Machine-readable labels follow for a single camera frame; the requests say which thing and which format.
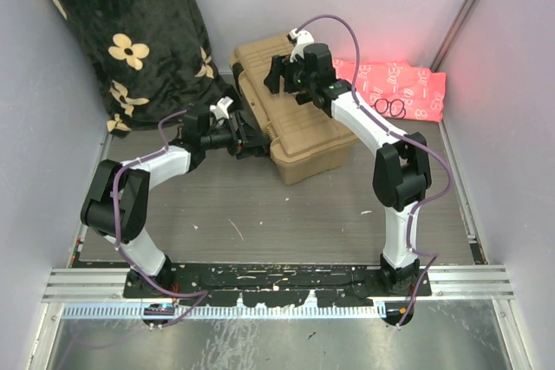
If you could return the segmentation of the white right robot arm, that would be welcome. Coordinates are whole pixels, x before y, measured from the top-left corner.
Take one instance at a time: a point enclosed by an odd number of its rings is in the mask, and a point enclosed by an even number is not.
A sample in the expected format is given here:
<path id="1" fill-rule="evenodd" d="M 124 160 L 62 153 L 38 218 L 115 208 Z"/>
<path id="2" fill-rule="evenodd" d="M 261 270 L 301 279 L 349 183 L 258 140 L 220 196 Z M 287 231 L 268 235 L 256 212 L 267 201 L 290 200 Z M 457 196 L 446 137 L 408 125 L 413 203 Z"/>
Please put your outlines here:
<path id="1" fill-rule="evenodd" d="M 374 155 L 372 187 L 386 214 L 385 246 L 378 281 L 390 295 L 400 295 L 418 276 L 415 252 L 419 203 L 431 186 L 427 142 L 408 134 L 363 102 L 353 85 L 340 79 L 329 47 L 312 43 L 299 55 L 275 55 L 264 84 L 273 94 L 294 94 L 345 125 Z"/>

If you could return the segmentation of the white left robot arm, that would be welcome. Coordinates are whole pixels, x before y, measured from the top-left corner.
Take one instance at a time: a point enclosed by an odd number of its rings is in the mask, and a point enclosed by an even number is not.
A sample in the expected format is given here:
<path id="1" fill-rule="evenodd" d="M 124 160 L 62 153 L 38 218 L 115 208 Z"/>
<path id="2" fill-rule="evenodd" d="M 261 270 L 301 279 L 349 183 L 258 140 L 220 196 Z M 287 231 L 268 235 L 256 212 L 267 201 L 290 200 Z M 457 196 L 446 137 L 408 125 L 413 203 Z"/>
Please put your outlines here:
<path id="1" fill-rule="evenodd" d="M 159 122 L 177 124 L 173 140 L 154 153 L 126 162 L 105 159 L 96 168 L 82 205 L 81 221 L 108 240 L 138 274 L 154 297 L 168 295 L 173 275 L 168 256 L 146 229 L 149 192 L 194 171 L 211 150 L 225 149 L 236 159 L 264 157 L 270 139 L 234 109 L 229 97 L 215 105 L 198 105 Z"/>

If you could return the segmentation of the tan plastic tool case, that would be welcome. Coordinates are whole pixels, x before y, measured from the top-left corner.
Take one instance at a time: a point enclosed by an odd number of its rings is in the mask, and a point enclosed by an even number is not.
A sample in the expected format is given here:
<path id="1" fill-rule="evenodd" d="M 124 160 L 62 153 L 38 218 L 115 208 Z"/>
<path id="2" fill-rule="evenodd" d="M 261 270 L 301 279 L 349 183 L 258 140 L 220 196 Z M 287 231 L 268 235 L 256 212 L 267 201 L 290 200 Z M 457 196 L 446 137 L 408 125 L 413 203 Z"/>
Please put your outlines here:
<path id="1" fill-rule="evenodd" d="M 282 34 L 238 46 L 229 60 L 240 93 L 271 141 L 271 160 L 286 185 L 341 166 L 359 142 L 347 127 L 313 104 L 300 106 L 292 94 L 272 94 L 264 85 L 271 58 L 292 50 Z"/>

